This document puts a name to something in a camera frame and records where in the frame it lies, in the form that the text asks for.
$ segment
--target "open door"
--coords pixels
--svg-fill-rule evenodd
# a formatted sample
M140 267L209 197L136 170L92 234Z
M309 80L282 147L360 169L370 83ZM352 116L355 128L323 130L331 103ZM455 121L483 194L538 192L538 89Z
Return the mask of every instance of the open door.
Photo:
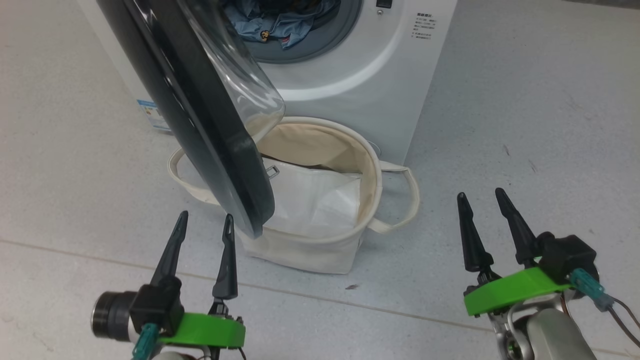
M217 1L97 0L185 153L245 234L274 211L255 141L284 102Z

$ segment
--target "white washing machine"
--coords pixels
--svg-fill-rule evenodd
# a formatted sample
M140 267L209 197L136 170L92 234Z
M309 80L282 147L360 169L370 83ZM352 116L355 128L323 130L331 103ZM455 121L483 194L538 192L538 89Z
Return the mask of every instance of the white washing machine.
M78 3L151 124L168 129L96 0ZM381 159L402 163L455 6L342 0L288 50L278 42L246 45L284 99L286 115L344 124L376 145Z

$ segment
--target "label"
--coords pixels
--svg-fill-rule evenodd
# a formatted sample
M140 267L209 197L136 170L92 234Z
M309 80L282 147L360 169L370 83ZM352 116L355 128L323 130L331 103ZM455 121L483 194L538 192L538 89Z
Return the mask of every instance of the label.
M138 104L142 108L142 111L145 112L145 115L147 116L147 119L151 123L151 126L160 130L171 131L171 129L169 129L169 125L167 125L166 122L164 121L164 118L160 114L160 110L158 110L158 107L154 102L138 99Z
M431 40L435 31L436 19L430 13L417 13L411 28L411 37L418 40Z

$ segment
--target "gray floor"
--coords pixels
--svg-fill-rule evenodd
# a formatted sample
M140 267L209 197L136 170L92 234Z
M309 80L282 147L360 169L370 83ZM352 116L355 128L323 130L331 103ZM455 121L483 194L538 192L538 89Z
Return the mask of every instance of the gray floor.
M406 161L418 218L367 233L345 276L239 249L230 307L249 359L497 358L488 320L465 315L475 275L455 207L465 191L495 271L518 270L496 186L535 232L586 240L607 290L640 311L639 33L637 10L460 0ZM127 359L130 346L91 335L93 301L150 278L183 209L182 298L208 309L222 214L167 176L175 139L139 114L74 0L1 5L0 119L4 358ZM380 216L393 219L404 189L385 181ZM640 354L588 300L570 307L599 359Z

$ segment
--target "canvas laundry basket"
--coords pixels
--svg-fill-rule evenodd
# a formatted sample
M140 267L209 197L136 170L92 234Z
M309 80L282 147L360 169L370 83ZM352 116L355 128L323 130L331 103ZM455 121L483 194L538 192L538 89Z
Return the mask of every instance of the canvas laundry basket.
M365 228L386 234L407 224L418 212L420 193L412 171L380 161L370 143L348 127L311 117L285 117L257 142L257 147L261 154L280 161L304 167L322 166L345 174L359 173L362 177L355 228L327 238L284 233L266 225L262 236L257 239L237 231L250 256L311 272L346 274L351 270L356 251L362 244ZM183 155L184 151L178 149L169 159L171 177L196 199L219 205L209 189L189 184L178 175L177 164ZM408 211L400 222L393 225L374 218L380 204L383 171L402 173L411 192Z

